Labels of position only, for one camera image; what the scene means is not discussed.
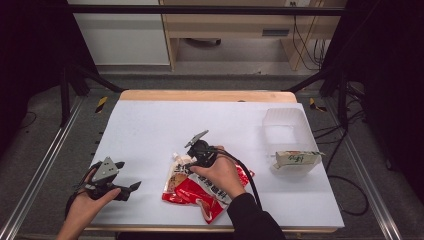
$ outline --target human arm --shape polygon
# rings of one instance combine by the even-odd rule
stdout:
[[[68,215],[59,231],[57,240],[78,239],[82,231],[91,223],[97,213],[109,202],[115,199],[121,192],[120,188],[115,188],[107,192],[103,197],[93,200],[85,190],[80,190],[73,201]]]
[[[253,196],[244,189],[232,159],[218,154],[210,168],[192,166],[190,170],[209,179],[232,199],[227,212],[234,226],[235,239],[285,239],[272,216],[262,211]]]

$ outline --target white plastic container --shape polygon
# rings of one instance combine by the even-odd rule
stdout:
[[[278,175],[305,175],[321,162],[321,156],[313,164],[284,165],[278,169],[276,152],[318,151],[315,139],[301,104],[297,108],[270,108],[262,122],[270,160],[270,169]]]

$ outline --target red snack bag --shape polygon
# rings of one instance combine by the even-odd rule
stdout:
[[[240,165],[236,164],[237,173],[243,186],[249,179]],[[187,202],[200,206],[203,218],[211,223],[231,203],[231,198],[205,177],[192,173],[175,188],[175,193]]]
[[[175,161],[169,168],[167,181],[162,193],[162,200],[171,203],[189,204],[189,201],[184,200],[175,193],[175,188],[187,179],[189,170],[185,169],[184,165],[193,160],[188,155],[179,156],[177,153],[173,154],[173,158]]]

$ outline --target white cabinet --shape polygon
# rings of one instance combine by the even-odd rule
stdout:
[[[69,4],[158,5],[157,0],[68,0]],[[96,65],[169,65],[160,14],[74,14]]]

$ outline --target white tabletop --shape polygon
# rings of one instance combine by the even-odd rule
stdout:
[[[319,232],[344,227],[322,164],[303,177],[270,171],[262,119],[275,107],[303,111],[298,103],[119,100],[93,164],[107,156],[114,162],[123,161],[125,166],[114,184],[142,183],[127,202],[112,201],[102,209],[88,229],[231,229],[225,211],[208,225],[197,205],[176,205],[161,199],[172,154],[185,154],[185,144],[204,130],[209,133],[203,140],[225,146],[255,172],[263,209],[283,230]]]

